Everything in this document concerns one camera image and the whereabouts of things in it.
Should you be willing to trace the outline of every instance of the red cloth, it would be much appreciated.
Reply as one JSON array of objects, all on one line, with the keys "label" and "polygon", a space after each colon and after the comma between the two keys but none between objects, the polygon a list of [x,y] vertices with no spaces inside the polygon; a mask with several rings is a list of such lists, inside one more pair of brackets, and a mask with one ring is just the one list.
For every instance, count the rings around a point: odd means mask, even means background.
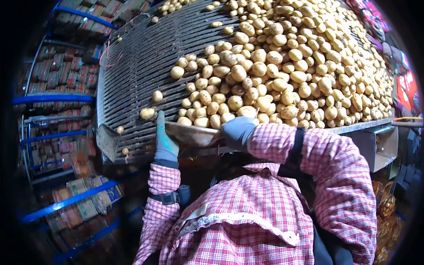
[{"label": "red cloth", "polygon": [[[255,157],[240,176],[208,189],[179,215],[179,205],[148,199],[134,264],[160,250],[159,264],[313,264],[313,226],[296,180],[277,176],[293,147],[295,127],[260,124],[248,142]],[[305,132],[301,170],[315,177],[315,214],[322,228],[351,246],[355,264],[371,264],[376,201],[366,160],[348,137]],[[150,192],[180,185],[180,171],[151,165]]]}]

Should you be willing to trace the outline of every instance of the metal frame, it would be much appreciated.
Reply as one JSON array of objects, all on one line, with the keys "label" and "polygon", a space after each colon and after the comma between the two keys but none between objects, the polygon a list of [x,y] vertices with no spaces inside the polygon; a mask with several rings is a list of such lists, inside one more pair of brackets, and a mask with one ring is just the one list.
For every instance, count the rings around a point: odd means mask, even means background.
[{"label": "metal frame", "polygon": [[82,17],[86,17],[86,18],[91,19],[91,20],[94,20],[95,22],[98,22],[98,23],[100,23],[102,25],[105,25],[105,26],[107,26],[109,28],[112,28],[112,29],[115,29],[115,30],[118,30],[119,29],[119,28],[113,26],[112,23],[109,23],[109,22],[107,22],[105,20],[102,20],[102,19],[100,19],[98,17],[95,17],[93,15],[90,15],[90,14],[87,14],[87,13],[84,13],[84,12],[81,12],[79,10],[75,10],[75,9],[71,9],[71,8],[66,8],[66,7],[61,7],[61,6],[56,6],[54,8],[54,10],[55,11],[61,11],[61,12],[67,12],[67,13],[79,15],[79,16],[82,16]]}]

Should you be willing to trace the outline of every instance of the person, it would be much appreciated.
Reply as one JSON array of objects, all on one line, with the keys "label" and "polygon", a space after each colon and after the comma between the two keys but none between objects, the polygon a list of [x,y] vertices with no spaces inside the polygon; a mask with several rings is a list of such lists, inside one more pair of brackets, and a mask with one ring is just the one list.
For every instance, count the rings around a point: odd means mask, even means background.
[{"label": "person", "polygon": [[[244,166],[252,174],[219,182],[182,213],[178,203],[164,205],[148,198],[135,265],[148,264],[153,256],[158,260],[149,264],[373,262],[376,199],[368,164],[350,138],[318,128],[255,126],[246,117],[225,123],[222,133],[229,147],[273,162]],[[296,145],[300,170],[316,182],[314,214],[297,181],[278,174]],[[179,146],[165,133],[164,113],[159,111],[156,153],[148,179],[153,195],[174,192],[180,186],[178,152]],[[339,242],[323,245],[325,233]]]}]

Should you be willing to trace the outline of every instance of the gloved hand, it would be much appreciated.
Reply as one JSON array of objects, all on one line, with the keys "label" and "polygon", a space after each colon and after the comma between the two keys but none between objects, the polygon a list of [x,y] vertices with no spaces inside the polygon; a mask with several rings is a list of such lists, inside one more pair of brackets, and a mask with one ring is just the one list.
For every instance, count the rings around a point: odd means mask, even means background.
[{"label": "gloved hand", "polygon": [[177,158],[179,151],[180,147],[178,144],[165,133],[165,114],[161,110],[156,120],[156,153],[154,163],[166,167],[178,168]]},{"label": "gloved hand", "polygon": [[222,126],[225,143],[230,148],[247,152],[247,141],[255,128],[253,119],[244,116],[234,118]]}]

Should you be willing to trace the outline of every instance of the potato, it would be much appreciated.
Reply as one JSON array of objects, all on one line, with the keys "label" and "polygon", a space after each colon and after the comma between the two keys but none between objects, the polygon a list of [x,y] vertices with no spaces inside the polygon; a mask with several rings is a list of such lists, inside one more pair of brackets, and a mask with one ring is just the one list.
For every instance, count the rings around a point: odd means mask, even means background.
[{"label": "potato", "polygon": [[196,115],[194,114],[196,110],[195,109],[188,109],[186,112],[186,116],[191,120],[194,121],[196,119]]},{"label": "potato", "polygon": [[205,106],[209,106],[209,104],[212,102],[211,95],[206,90],[202,90],[199,92],[199,99]]},{"label": "potato", "polygon": [[333,93],[333,89],[331,88],[332,87],[331,79],[328,77],[321,78],[320,81],[318,82],[318,87],[325,96],[329,96]]},{"label": "potato", "polygon": [[174,66],[171,69],[170,75],[172,78],[180,79],[184,75],[184,68],[180,66]]},{"label": "potato", "polygon": [[188,60],[185,59],[184,57],[180,57],[177,61],[177,66],[181,67],[181,68],[186,68],[188,65]]},{"label": "potato", "polygon": [[218,114],[213,114],[209,118],[209,122],[212,128],[220,130],[221,129],[221,116]]},{"label": "potato", "polygon": [[318,109],[318,102],[316,100],[307,100],[306,103],[308,104],[308,111],[313,111]]},{"label": "potato", "polygon": [[209,118],[201,117],[194,120],[194,126],[207,128],[209,127]]},{"label": "potato", "polygon": [[298,120],[297,120],[296,118],[293,118],[293,119],[285,119],[285,120],[284,120],[284,122],[285,122],[287,125],[290,125],[290,126],[295,126],[295,127],[297,127],[297,125],[298,125]]},{"label": "potato", "polygon": [[236,117],[236,116],[234,116],[234,114],[229,113],[229,112],[225,112],[225,113],[221,114],[221,122],[222,122],[222,125],[223,125],[224,123],[227,123],[227,122],[231,121],[231,120],[232,120],[232,119],[234,119],[235,117]]},{"label": "potato", "polygon": [[344,120],[344,118],[347,116],[347,112],[345,108],[339,108],[337,109],[337,119]]},{"label": "potato", "polygon": [[215,46],[214,45],[208,45],[208,46],[205,47],[204,54],[206,56],[209,56],[209,55],[213,54],[214,52],[215,52]]},{"label": "potato", "polygon": [[230,51],[220,56],[220,58],[221,58],[221,63],[228,67],[232,67],[238,63],[237,56]]},{"label": "potato", "polygon": [[283,119],[293,119],[295,118],[299,113],[298,108],[296,106],[287,106],[281,111],[281,117]]},{"label": "potato", "polygon": [[153,92],[152,99],[153,99],[153,102],[162,101],[162,99],[163,99],[162,92],[160,92],[159,90]]},{"label": "potato", "polygon": [[251,119],[256,118],[256,109],[252,106],[243,106],[237,110],[237,116],[245,116]]},{"label": "potato", "polygon": [[350,108],[350,106],[351,106],[351,101],[350,101],[350,99],[349,99],[349,98],[343,98],[343,99],[342,99],[342,106],[343,106],[344,108]]},{"label": "potato", "polygon": [[180,109],[178,111],[178,116],[184,117],[186,113],[187,113],[187,110],[186,109]]},{"label": "potato", "polygon": [[301,98],[307,98],[311,95],[311,88],[306,82],[299,85],[298,94]]},{"label": "potato", "polygon": [[258,77],[264,76],[267,70],[266,65],[261,61],[255,62],[252,66],[252,73]]},{"label": "potato", "polygon": [[209,106],[206,108],[206,114],[209,116],[216,114],[219,109],[219,103],[218,102],[211,102]]},{"label": "potato", "polygon": [[184,107],[184,108],[188,108],[188,107],[190,107],[191,106],[191,100],[189,99],[189,98],[185,98],[185,99],[183,99],[182,100],[182,102],[181,102],[181,105]]},{"label": "potato", "polygon": [[272,50],[267,53],[266,59],[269,63],[277,65],[283,61],[283,56],[279,52]]},{"label": "potato", "polygon": [[335,101],[342,101],[344,99],[343,93],[338,89],[333,89],[333,93],[331,95],[334,97]]},{"label": "potato", "polygon": [[194,115],[196,115],[197,118],[206,117],[206,109],[198,108],[194,111]]},{"label": "potato", "polygon": [[234,33],[234,39],[238,44],[245,45],[249,43],[249,36],[243,32]]},{"label": "potato", "polygon": [[140,117],[143,120],[148,120],[155,115],[155,110],[153,108],[145,108],[140,111]]},{"label": "potato", "polygon": [[213,53],[213,54],[208,56],[208,63],[209,64],[212,64],[212,65],[217,64],[219,62],[219,60],[220,60],[220,58],[219,58],[218,54]]},{"label": "potato", "polygon": [[353,103],[353,106],[355,107],[355,109],[357,111],[361,112],[362,109],[363,109],[361,95],[354,93],[351,100],[352,100],[352,103]]},{"label": "potato", "polygon": [[301,100],[299,103],[297,103],[297,107],[299,111],[306,111],[308,109],[308,103],[306,103],[304,100]]},{"label": "potato", "polygon": [[221,93],[216,93],[212,96],[212,101],[218,104],[224,103],[226,100],[225,95]]},{"label": "potato", "polygon": [[230,108],[230,110],[237,111],[242,106],[243,99],[241,98],[241,96],[234,95],[228,99],[228,107]]},{"label": "potato", "polygon": [[220,65],[220,66],[217,66],[213,69],[213,74],[217,77],[222,78],[222,77],[226,76],[230,71],[231,71],[230,67]]},{"label": "potato", "polygon": [[328,72],[328,67],[325,64],[317,65],[315,72],[319,75],[324,75]]},{"label": "potato", "polygon": [[305,60],[294,61],[293,66],[296,71],[306,72],[308,70],[308,63]]},{"label": "potato", "polygon": [[287,62],[287,63],[283,64],[283,66],[282,66],[282,70],[283,70],[285,73],[291,73],[291,72],[293,72],[293,71],[295,70],[295,68],[294,68],[293,63],[291,63],[291,62]]},{"label": "potato", "polygon": [[206,78],[199,78],[195,82],[196,88],[199,90],[203,90],[208,86],[208,80]]},{"label": "potato", "polygon": [[291,49],[288,54],[293,61],[300,61],[303,58],[302,52],[298,49]]},{"label": "potato", "polygon": [[267,112],[270,108],[270,101],[266,97],[258,97],[253,103],[253,107],[259,109],[260,112]]},{"label": "potato", "polygon": [[178,118],[177,123],[185,126],[191,126],[193,124],[192,121],[187,117]]},{"label": "potato", "polygon": [[306,81],[306,74],[300,71],[294,71],[290,73],[290,79],[296,83],[303,83]]}]

